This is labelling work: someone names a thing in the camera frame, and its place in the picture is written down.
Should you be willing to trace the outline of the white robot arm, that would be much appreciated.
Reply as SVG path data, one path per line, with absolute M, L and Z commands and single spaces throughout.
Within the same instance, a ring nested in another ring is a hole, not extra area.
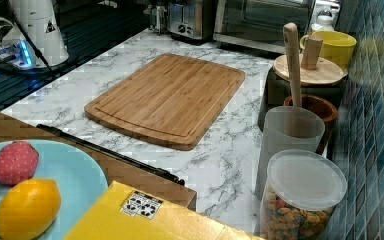
M 0 60 L 12 68 L 56 71 L 70 61 L 54 13 L 53 0 L 4 0 L 0 16 Z

